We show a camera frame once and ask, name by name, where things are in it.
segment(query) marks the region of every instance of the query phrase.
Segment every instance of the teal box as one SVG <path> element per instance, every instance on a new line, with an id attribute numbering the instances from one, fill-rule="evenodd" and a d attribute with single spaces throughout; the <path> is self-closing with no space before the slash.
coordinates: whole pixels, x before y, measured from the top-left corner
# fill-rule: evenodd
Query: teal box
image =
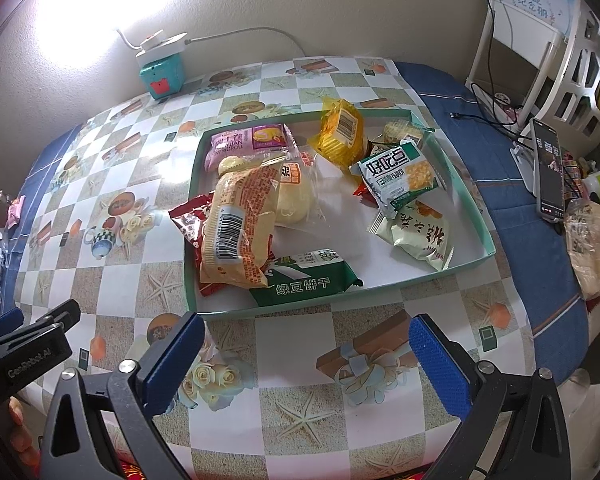
<path id="1" fill-rule="evenodd" d="M 180 54 L 147 63 L 140 69 L 140 79 L 154 99 L 179 92 L 184 83 Z"/>

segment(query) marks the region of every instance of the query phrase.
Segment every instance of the silver screw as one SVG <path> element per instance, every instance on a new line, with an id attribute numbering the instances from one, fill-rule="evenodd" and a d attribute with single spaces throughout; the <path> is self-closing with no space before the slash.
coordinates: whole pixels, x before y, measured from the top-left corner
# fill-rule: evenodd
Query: silver screw
<path id="1" fill-rule="evenodd" d="M 123 374 L 128 374 L 136 369 L 136 362 L 133 359 L 125 359 L 118 366 L 118 370 L 120 370 Z"/>
<path id="2" fill-rule="evenodd" d="M 62 377 L 63 381 L 73 379 L 75 377 L 75 368 L 67 368 L 67 370 L 64 370 L 60 376 Z"/>
<path id="3" fill-rule="evenodd" d="M 551 370 L 549 370 L 549 368 L 540 368 L 538 370 L 538 375 L 547 381 L 554 378 L 554 374 L 551 372 Z"/>
<path id="4" fill-rule="evenodd" d="M 489 361 L 480 361 L 478 363 L 478 370 L 485 375 L 491 375 L 494 373 L 496 367 Z"/>

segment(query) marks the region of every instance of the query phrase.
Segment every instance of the barcode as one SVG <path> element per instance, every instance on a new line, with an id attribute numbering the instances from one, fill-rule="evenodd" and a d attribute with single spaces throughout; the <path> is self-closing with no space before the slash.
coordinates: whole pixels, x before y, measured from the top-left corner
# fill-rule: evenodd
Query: barcode
<path id="1" fill-rule="evenodd" d="M 339 133 L 343 136 L 347 141 L 353 142 L 353 133 L 356 125 L 356 120 L 354 117 L 351 117 L 344 110 L 340 112 L 340 119 L 338 120 L 338 127 L 336 128 L 336 133 Z"/>
<path id="2" fill-rule="evenodd" d="M 238 259 L 238 240 L 241 231 L 241 217 L 230 213 L 220 215 L 216 234 L 216 260 Z"/>
<path id="3" fill-rule="evenodd" d="M 404 170 L 402 168 L 394 171 L 393 173 L 390 173 L 388 175 L 382 176 L 381 178 L 378 179 L 378 184 L 380 186 L 384 186 L 385 184 L 388 184 L 389 182 L 391 182 L 392 180 L 395 180 L 396 178 L 403 176 L 404 175 Z"/>

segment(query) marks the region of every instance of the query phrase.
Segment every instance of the white and green snack package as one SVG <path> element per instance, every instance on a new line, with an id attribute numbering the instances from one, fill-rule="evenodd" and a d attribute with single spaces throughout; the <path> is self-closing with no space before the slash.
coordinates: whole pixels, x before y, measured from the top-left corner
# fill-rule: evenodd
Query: white and green snack package
<path id="1" fill-rule="evenodd" d="M 412 140 L 364 158 L 351 167 L 389 219 L 417 196 L 440 185 L 433 167 Z"/>
<path id="2" fill-rule="evenodd" d="M 331 249 L 283 256 L 264 270 L 269 286 L 250 288 L 258 306 L 312 300 L 362 286 L 351 267 Z"/>
<path id="3" fill-rule="evenodd" d="M 448 222 L 442 213 L 419 200 L 404 206 L 392 220 L 379 212 L 367 231 L 436 270 L 445 270 L 454 253 L 447 240 Z"/>

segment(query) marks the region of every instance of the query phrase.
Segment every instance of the checkered tablecloth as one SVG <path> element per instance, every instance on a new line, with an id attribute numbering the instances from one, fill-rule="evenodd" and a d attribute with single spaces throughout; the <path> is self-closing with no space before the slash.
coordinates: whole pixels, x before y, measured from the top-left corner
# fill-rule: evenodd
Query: checkered tablecloth
<path id="1" fill-rule="evenodd" d="M 83 373 L 113 370 L 159 338 L 170 315 L 186 310 L 184 239 L 166 212 L 188 199 L 202 133 L 320 110 L 325 96 L 363 108 L 406 108 L 437 128 L 393 62 L 343 57 L 234 68 L 187 82 L 167 99 L 144 94 L 88 121 L 40 203 L 16 280 L 14 301 L 26 323 L 67 298 L 82 310 L 67 333 L 72 358 L 28 388 L 30 402 L 48 410 L 60 372 L 76 367 L 81 353 L 91 352 Z M 440 129 L 436 136 L 480 206 L 455 149 Z M 220 470 L 226 478 L 381 478 L 432 462 L 459 422 L 419 366 L 394 369 L 395 387 L 356 405 L 316 359 L 398 312 L 427 312 L 476 360 L 531 374 L 525 307 L 497 232 L 491 235 L 496 257 L 440 280 L 254 319 L 210 320 L 172 410 L 155 425 L 201 480 Z M 485 326 L 495 349 L 483 348 Z M 116 425 L 112 417 L 107 423 Z"/>

